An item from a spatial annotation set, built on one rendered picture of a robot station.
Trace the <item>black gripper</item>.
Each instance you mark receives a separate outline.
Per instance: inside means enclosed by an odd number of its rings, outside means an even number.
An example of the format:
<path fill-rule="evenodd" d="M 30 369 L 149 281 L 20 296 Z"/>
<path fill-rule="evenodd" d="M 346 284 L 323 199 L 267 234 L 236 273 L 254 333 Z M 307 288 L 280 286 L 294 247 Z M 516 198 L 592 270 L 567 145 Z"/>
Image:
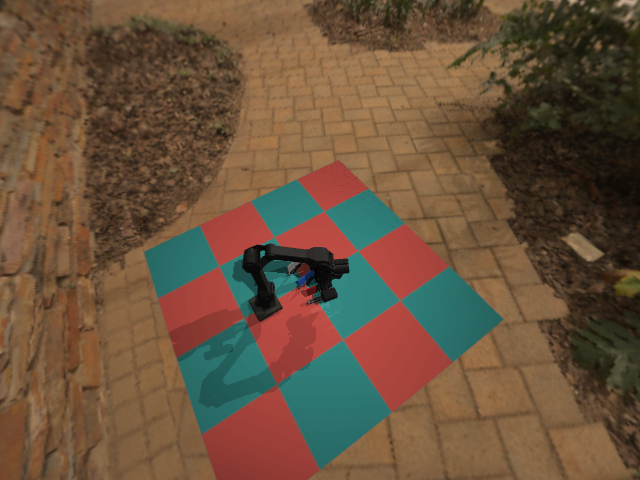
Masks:
<path fill-rule="evenodd" d="M 316 273 L 314 274 L 314 279 L 318 283 L 317 285 L 318 289 L 319 291 L 322 291 L 320 292 L 320 294 L 323 299 L 323 302 L 328 302 L 338 297 L 336 289 L 335 287 L 332 287 L 333 285 L 331 283 L 331 280 L 329 280 L 329 277 L 331 277 L 331 273 L 329 273 L 329 275 L 324 278 L 318 277 Z"/>

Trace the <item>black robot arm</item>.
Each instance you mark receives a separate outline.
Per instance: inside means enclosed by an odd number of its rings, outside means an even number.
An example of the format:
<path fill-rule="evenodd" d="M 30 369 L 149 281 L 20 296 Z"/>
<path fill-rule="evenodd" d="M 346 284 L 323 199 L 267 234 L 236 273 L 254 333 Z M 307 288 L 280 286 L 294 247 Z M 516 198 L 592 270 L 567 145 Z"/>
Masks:
<path fill-rule="evenodd" d="M 263 250 L 265 256 L 260 258 L 260 251 Z M 246 273 L 251 273 L 258 287 L 256 305 L 261 306 L 263 311 L 276 306 L 275 284 L 267 281 L 262 269 L 273 260 L 306 263 L 318 277 L 324 278 L 331 273 L 329 280 L 340 279 L 343 274 L 350 272 L 348 258 L 334 259 L 333 253 L 325 247 L 299 249 L 275 244 L 252 246 L 244 250 L 242 268 Z"/>

